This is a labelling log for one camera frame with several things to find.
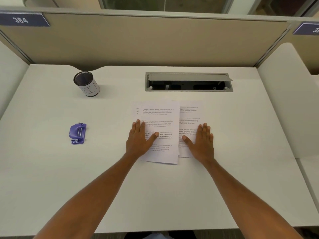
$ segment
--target hand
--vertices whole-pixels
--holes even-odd
[[[138,159],[149,150],[158,136],[159,133],[155,132],[148,140],[146,140],[145,122],[142,122],[142,124],[140,123],[140,120],[137,120],[136,123],[133,122],[129,138],[126,141],[126,154]]]
[[[204,123],[203,126],[199,125],[197,128],[195,144],[185,135],[182,136],[182,139],[189,147],[194,158],[200,161],[204,166],[214,160],[214,135],[210,132],[211,128]]]

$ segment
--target forearm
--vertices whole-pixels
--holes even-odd
[[[116,164],[73,196],[35,238],[90,238],[136,160],[136,157],[125,154]]]
[[[204,166],[246,239],[301,239],[284,218],[231,176],[215,159]]]

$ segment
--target purple hole punch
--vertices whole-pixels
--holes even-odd
[[[86,124],[77,123],[70,128],[69,137],[71,144],[83,144],[85,138]]]

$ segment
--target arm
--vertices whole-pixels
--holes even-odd
[[[90,238],[133,164],[149,150],[158,135],[156,132],[146,140],[145,123],[134,122],[124,156],[66,202],[34,239]]]
[[[248,190],[214,159],[213,134],[206,123],[197,129],[195,144],[183,136],[193,156],[213,178],[230,213],[246,239],[302,239],[273,208]]]

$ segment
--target stack of papers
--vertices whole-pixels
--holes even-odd
[[[133,120],[145,122],[146,139],[159,132],[153,146],[140,160],[177,164],[179,157],[192,157],[181,137],[186,135],[195,142],[198,125],[202,123],[201,102],[135,102],[132,108]]]

